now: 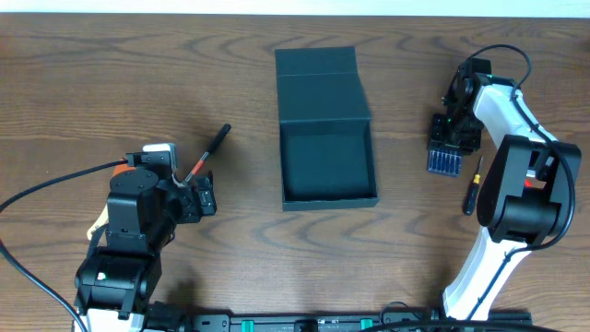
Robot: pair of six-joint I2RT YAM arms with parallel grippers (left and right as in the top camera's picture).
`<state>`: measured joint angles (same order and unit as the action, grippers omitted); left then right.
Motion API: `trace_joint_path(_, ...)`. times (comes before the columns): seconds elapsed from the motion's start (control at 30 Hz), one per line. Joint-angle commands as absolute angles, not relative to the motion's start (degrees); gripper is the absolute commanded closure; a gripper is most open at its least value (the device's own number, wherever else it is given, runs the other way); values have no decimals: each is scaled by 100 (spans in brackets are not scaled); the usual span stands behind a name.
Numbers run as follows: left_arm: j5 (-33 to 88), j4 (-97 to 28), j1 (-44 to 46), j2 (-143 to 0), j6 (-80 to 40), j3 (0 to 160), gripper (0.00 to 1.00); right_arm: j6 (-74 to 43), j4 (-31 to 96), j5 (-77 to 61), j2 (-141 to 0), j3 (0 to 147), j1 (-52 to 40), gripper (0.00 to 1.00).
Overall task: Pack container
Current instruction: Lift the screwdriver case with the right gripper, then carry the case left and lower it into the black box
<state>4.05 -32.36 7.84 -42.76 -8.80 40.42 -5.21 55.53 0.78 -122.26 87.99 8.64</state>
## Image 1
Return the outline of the small claw hammer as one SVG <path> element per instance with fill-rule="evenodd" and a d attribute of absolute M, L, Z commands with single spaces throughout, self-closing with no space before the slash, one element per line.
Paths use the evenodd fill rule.
<path fill-rule="evenodd" d="M 201 158 L 196 163 L 196 165 L 191 169 L 191 171 L 189 171 L 187 173 L 187 175 L 181 181 L 178 179 L 178 177 L 176 175 L 172 176 L 172 179 L 175 181 L 175 183 L 177 183 L 180 187 L 187 186 L 191 182 L 191 180 L 194 177 L 196 177 L 196 175 L 198 174 L 198 172 L 200 171 L 200 169 L 203 167 L 204 163 L 206 162 L 207 158 L 218 149 L 218 147 L 221 145 L 221 142 L 224 140 L 224 138 L 230 132 L 230 130 L 231 130 L 231 124 L 225 123 L 219 129 L 216 136 L 213 138 L 213 140 L 208 145 L 205 153 L 201 156 Z"/>

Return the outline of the blue precision screwdriver set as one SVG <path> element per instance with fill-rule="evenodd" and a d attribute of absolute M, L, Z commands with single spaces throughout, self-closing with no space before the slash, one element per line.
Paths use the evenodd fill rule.
<path fill-rule="evenodd" d="M 428 152 L 427 171 L 450 176 L 458 177 L 462 169 L 462 154 L 459 151 L 431 148 Z"/>

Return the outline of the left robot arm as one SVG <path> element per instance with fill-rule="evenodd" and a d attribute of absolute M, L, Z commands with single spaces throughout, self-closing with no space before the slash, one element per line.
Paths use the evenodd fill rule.
<path fill-rule="evenodd" d="M 177 184 L 167 151 L 129 153 L 110 180 L 108 221 L 91 237 L 78 268 L 76 331 L 190 331 L 189 314 L 150 300 L 161 252 L 180 224 L 217 212 L 213 175 Z"/>

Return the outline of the black yellow screwdriver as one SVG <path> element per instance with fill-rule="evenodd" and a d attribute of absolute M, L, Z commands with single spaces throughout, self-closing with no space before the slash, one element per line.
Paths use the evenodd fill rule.
<path fill-rule="evenodd" d="M 466 216 L 471 216 L 476 208 L 478 191 L 480 186 L 480 178 L 481 178 L 481 166 L 483 162 L 483 156 L 479 157 L 477 169 L 473 175 L 471 183 L 467 188 L 466 197 L 464 200 L 464 204 L 462 206 L 462 211 Z"/>

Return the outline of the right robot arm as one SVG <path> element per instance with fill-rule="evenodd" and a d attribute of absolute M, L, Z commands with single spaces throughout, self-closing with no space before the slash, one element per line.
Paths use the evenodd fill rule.
<path fill-rule="evenodd" d="M 446 317 L 483 321 L 517 265 L 571 225 L 582 153 L 545 130 L 519 84 L 493 75 L 487 59 L 467 58 L 442 103 L 447 112 L 431 121 L 429 172 L 458 175 L 483 132 L 497 148 L 487 176 L 474 176 L 463 205 L 465 214 L 477 216 L 478 237 L 442 293 Z"/>

